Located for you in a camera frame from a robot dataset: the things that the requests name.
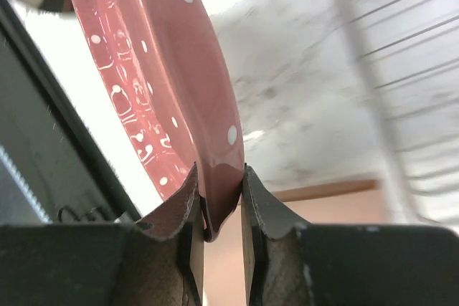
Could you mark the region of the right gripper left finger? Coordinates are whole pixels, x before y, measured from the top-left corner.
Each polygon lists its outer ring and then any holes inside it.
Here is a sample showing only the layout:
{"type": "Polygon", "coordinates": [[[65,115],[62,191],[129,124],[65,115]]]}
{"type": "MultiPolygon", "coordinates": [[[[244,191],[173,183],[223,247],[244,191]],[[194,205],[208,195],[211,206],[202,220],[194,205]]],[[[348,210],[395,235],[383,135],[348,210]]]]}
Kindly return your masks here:
{"type": "Polygon", "coordinates": [[[197,169],[135,224],[1,228],[3,305],[200,305],[203,221],[197,169]]]}

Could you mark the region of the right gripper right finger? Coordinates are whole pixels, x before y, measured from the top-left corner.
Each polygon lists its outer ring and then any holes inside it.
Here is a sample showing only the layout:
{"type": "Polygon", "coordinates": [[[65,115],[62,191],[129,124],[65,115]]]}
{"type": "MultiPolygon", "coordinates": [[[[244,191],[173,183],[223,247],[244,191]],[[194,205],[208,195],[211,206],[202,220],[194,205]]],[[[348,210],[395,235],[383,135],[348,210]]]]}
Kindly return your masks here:
{"type": "Polygon", "coordinates": [[[249,305],[458,303],[458,235],[444,227],[312,224],[251,167],[241,219],[249,305]]]}

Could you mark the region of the pink polka dot plate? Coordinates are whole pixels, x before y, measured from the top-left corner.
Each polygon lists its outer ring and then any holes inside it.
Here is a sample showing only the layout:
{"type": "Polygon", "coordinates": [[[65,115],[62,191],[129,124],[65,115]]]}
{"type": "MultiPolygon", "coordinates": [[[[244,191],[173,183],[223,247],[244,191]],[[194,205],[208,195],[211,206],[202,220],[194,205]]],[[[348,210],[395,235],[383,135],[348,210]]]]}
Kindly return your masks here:
{"type": "Polygon", "coordinates": [[[72,0],[98,72],[162,199],[197,169],[207,241],[240,197],[245,154],[229,72],[202,0],[72,0]]]}

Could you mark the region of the wire dish rack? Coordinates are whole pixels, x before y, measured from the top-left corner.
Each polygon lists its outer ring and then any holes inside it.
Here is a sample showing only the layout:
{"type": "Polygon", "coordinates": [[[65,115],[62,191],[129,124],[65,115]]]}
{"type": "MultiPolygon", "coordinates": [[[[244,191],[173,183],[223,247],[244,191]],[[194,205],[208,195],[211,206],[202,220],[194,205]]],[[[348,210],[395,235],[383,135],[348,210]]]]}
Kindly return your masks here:
{"type": "Polygon", "coordinates": [[[458,228],[458,0],[333,0],[408,222],[458,228]]]}

